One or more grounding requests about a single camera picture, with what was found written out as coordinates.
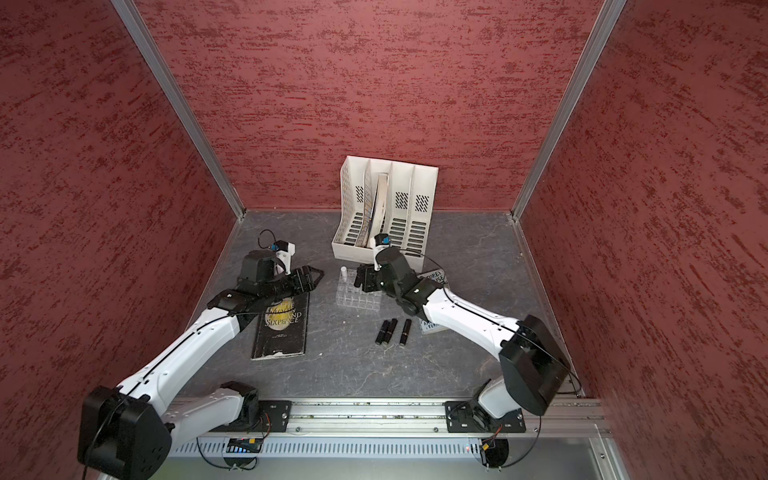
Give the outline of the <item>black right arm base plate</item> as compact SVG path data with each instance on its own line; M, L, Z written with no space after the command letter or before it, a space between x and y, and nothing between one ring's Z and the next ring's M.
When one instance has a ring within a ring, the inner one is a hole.
M495 418L483 410L477 402L446 401L445 419L449 433L494 434L525 433L526 425L522 410L512 410L501 418Z

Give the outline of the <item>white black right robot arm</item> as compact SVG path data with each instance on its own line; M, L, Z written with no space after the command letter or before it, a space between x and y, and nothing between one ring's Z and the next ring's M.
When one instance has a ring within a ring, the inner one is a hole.
M571 367L541 319L505 317L464 300L446 284L418 275L394 246L374 248L372 267L376 288L406 314L460 334L499 362L501 376L477 396L486 414L500 419L518 409L546 413Z

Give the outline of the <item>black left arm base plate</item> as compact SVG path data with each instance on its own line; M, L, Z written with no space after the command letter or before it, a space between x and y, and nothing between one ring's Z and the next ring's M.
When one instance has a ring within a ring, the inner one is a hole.
M291 418L293 403L289 400L260 400L255 416L237 419L226 426L229 432L285 433Z

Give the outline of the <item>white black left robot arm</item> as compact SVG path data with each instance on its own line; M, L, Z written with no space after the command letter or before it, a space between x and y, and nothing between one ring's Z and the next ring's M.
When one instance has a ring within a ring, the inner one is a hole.
M96 387L82 406L77 459L115 479L148 479L176 447L221 426L252 430L266 414L255 388L237 381L173 408L189 380L230 340L283 300L317 288L322 270L291 265L292 244L254 250L235 287L215 295L162 353L118 386Z

